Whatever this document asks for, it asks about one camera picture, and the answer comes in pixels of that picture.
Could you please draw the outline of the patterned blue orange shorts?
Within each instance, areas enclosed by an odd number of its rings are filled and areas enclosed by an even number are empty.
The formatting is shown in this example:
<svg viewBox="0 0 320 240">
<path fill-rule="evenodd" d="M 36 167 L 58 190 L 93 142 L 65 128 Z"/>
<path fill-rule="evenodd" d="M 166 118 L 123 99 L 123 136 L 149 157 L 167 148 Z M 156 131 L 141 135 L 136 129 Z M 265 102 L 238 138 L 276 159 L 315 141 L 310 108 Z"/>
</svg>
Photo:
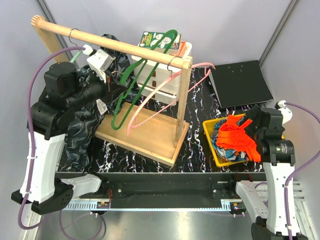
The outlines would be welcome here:
<svg viewBox="0 0 320 240">
<path fill-rule="evenodd" d="M 222 118 L 221 120 L 217 121 L 217 123 L 214 124 L 213 131 L 210 134 L 210 142 L 217 157 L 219 157 L 223 163 L 238 163 L 249 161 L 249 156 L 245 151 L 236 151 L 233 148 L 226 149 L 217 145 L 219 129 L 226 121 L 226 118 Z"/>
</svg>

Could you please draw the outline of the pink hanger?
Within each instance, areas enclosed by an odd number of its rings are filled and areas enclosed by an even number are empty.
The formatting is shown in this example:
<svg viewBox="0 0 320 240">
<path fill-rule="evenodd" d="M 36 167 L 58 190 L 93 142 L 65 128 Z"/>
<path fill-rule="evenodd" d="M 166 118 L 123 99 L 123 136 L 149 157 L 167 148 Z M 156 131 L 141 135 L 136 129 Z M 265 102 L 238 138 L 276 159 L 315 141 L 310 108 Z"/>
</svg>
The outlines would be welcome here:
<svg viewBox="0 0 320 240">
<path fill-rule="evenodd" d="M 126 135 L 130 135 L 131 129 L 137 128 L 150 120 L 147 118 L 142 122 L 137 121 L 138 113 L 142 108 L 147 104 L 151 99 L 154 99 L 158 102 L 167 104 L 168 107 L 175 105 L 179 101 L 179 90 L 182 83 L 182 71 L 176 67 L 165 66 L 160 64 L 160 67 L 155 70 L 155 77 L 152 77 L 151 80 L 155 82 L 156 86 L 146 85 L 142 89 L 142 95 L 145 97 L 145 100 L 140 104 L 138 110 L 135 111 L 126 128 Z"/>
</svg>

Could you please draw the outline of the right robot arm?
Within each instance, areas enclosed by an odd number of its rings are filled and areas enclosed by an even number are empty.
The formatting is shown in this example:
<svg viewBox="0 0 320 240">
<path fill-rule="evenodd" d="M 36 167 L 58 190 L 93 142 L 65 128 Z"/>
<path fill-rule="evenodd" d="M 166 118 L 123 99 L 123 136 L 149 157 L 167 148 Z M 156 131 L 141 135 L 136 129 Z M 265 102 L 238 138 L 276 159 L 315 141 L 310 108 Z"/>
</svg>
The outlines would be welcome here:
<svg viewBox="0 0 320 240">
<path fill-rule="evenodd" d="M 233 181 L 227 185 L 228 195 L 241 198 L 251 218 L 254 240 L 306 240 L 301 233 L 295 212 L 293 182 L 295 148 L 283 138 L 283 124 L 293 114 L 287 107 L 253 106 L 236 123 L 256 143 L 266 176 L 267 201 L 260 198 L 250 180 Z"/>
</svg>

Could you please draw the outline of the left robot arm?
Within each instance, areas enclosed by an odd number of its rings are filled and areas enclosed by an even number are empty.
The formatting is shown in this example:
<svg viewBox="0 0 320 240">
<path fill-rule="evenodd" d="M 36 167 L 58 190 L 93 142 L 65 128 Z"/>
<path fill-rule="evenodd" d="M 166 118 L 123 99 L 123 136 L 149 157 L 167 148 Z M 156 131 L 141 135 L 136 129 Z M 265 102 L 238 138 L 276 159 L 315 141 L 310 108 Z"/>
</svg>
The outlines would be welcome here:
<svg viewBox="0 0 320 240">
<path fill-rule="evenodd" d="M 123 93 L 128 89 L 126 83 L 103 81 L 94 74 L 84 81 L 71 62 L 51 65 L 44 73 L 44 81 L 42 96 L 28 108 L 30 149 L 24 183 L 11 194 L 14 202 L 30 204 L 39 215 L 61 211 L 71 200 L 86 194 L 103 198 L 108 193 L 107 181 L 98 173 L 57 178 L 55 166 L 62 157 L 76 111 L 103 97 L 113 100 L 113 91 Z"/>
</svg>

